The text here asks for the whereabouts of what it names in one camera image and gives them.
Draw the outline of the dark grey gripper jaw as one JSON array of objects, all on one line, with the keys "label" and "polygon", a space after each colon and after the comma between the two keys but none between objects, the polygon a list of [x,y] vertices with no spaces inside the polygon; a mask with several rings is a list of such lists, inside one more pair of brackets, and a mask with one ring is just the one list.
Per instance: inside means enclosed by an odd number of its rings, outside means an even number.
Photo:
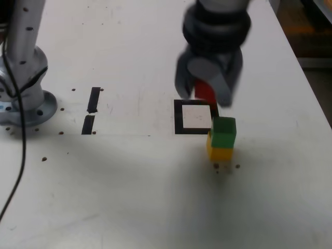
[{"label": "dark grey gripper jaw", "polygon": [[187,68],[193,58],[194,54],[191,51],[184,51],[177,60],[175,89],[181,98],[190,98],[195,85],[195,78]]}]

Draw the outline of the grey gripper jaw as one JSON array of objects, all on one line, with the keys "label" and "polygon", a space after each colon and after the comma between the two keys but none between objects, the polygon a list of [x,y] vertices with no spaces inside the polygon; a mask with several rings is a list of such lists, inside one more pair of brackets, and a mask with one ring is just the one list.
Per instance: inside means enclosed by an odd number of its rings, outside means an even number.
[{"label": "grey gripper jaw", "polygon": [[239,48],[230,53],[194,57],[189,60],[187,69],[192,76],[212,88],[220,106],[230,107],[242,66],[243,57]]}]

